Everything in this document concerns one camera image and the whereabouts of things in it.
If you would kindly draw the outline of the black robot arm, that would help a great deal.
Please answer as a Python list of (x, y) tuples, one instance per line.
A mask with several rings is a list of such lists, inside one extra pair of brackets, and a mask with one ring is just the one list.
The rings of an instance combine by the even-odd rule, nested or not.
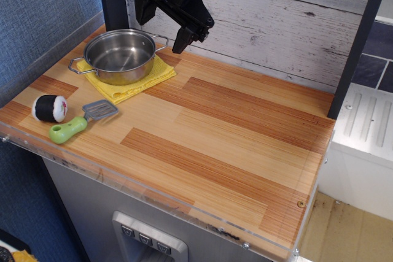
[(137, 22), (146, 24), (155, 16), (157, 8), (181, 26), (173, 45), (176, 54), (182, 53), (194, 41), (203, 42), (214, 26), (203, 0), (134, 0)]

